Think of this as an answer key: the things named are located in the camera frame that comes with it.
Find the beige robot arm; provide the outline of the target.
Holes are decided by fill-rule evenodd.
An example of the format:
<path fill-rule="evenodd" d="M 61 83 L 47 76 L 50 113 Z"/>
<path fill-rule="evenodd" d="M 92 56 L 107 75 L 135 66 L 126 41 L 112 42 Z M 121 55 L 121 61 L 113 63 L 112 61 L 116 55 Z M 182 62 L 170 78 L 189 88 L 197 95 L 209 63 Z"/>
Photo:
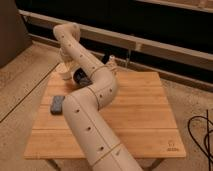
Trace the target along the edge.
<path fill-rule="evenodd" d="M 99 111 L 117 93 L 114 74 L 80 43 L 76 23 L 60 24 L 53 29 L 61 46 L 61 57 L 76 61 L 91 84 L 65 96 L 62 112 L 93 171 L 143 171 Z"/>

